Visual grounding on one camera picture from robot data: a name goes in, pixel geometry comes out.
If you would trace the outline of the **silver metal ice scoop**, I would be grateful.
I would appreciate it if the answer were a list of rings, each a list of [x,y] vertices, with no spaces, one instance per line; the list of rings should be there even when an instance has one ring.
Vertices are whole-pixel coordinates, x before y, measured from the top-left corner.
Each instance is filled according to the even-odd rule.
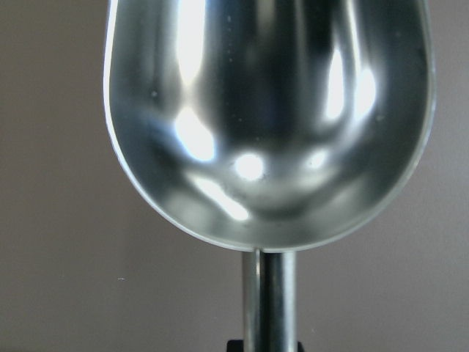
[[[299,351],[296,254],[403,189],[429,138],[426,1],[110,1],[106,124],[137,192],[243,254],[244,334]]]

